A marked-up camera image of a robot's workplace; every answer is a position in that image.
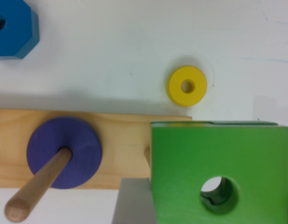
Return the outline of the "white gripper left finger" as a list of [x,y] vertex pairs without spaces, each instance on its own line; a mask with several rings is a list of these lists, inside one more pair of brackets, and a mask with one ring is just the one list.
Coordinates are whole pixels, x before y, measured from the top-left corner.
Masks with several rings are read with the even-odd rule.
[[121,180],[112,224],[157,224],[148,178]]

